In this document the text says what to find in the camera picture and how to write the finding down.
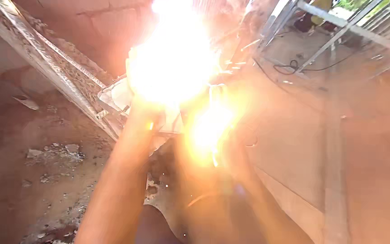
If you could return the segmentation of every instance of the dusty floor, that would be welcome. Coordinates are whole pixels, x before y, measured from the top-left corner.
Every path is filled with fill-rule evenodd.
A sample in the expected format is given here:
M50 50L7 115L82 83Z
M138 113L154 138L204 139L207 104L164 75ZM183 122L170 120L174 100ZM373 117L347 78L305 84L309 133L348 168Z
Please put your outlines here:
M27 90L20 80L29 70L0 75L0 243L70 243L114 141L56 90L28 93L37 111L12 99ZM150 157L145 198L168 221L175 218L167 214L175 189L171 148Z
M38 111L19 103L0 113L0 243L32 243L49 230L70 241L63 235L79 223L114 143L61 94L39 104ZM79 145L85 159L46 152L54 143ZM27 158L29 149L44 153Z

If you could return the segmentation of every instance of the welding spark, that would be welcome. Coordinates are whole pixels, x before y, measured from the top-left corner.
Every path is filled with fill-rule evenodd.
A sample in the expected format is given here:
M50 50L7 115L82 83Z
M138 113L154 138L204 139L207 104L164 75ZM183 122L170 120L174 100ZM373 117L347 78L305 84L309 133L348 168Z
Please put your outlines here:
M240 49L240 51L243 52L243 50L245 50L246 48L252 46L253 44L255 44L255 43L257 43L257 42L259 42L260 40L261 40L261 39L257 39L257 40L255 40L255 41L253 41L253 42L247 44L247 45L244 46L242 49Z

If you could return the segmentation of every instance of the bright flash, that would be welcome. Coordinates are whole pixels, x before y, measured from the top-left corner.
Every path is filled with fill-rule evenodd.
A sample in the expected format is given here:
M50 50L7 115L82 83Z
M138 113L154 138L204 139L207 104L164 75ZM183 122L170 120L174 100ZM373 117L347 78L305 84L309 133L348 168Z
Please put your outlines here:
M216 144L231 125L232 118L232 112L222 106L209 108L195 125L195 145L212 148L215 152Z
M190 0L156 0L157 28L129 53L130 85L150 101L177 105L199 93L215 74L217 55L191 6Z

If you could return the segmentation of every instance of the electric cable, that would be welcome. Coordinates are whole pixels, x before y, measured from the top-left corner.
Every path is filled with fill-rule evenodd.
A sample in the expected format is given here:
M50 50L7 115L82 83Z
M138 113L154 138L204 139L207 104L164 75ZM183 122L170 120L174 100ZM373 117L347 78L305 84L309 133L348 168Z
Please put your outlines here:
M314 106L312 106L311 104L309 103L306 103L304 101L301 101L301 99L299 99L298 97L296 97L294 94L292 94L291 92L289 92L288 90L284 89L284 87L280 86L277 82L274 82L274 80L272 78L269 77L269 75L266 73L266 71L261 67L261 65L258 63L258 61L255 59L255 58L252 58L252 60L257 64L258 68L261 69L261 71L263 72L263 74L267 77L267 79L272 82L273 84L275 84L279 89L281 89L282 91L285 91L286 93L288 93L290 96L294 97L299 103L301 103L302 105L318 112L318 113L324 113L324 111L318 109L318 108L315 108Z
M335 66L335 65L341 63L342 61L344 61L344 60L350 58L350 57L351 57L352 55L354 55L354 54L355 54L355 53L351 53L349 56L347 56L347 57L345 57L345 58L339 60L338 62L336 62L336 63L334 63L334 64L332 64L332 65L329 65L329 66L327 66L327 67L325 67L325 68L322 68L322 69L302 69L302 71L323 71L323 70L332 68L333 66ZM293 72L290 72L290 73L285 73L285 72L280 71L278 68L292 68L292 69L294 69L294 71L293 71ZM278 73L283 74L283 75L294 75L294 73L296 73L297 70L299 69L299 63L297 62L296 59L292 59L292 60L290 61L290 64L289 64L289 65L279 65L279 64L275 64L275 65L274 65L274 69L275 69Z

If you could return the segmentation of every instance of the green foliage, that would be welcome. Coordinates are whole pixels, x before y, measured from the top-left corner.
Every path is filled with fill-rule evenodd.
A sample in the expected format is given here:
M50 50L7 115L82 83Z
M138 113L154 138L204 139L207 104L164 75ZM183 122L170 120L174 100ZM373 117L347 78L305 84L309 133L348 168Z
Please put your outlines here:
M339 3L335 5L335 7L342 7L349 11L356 11L364 2L365 0L340 0ZM370 18L388 3L390 3L390 0L383 0L373 10L371 10L371 12L368 13L365 18Z

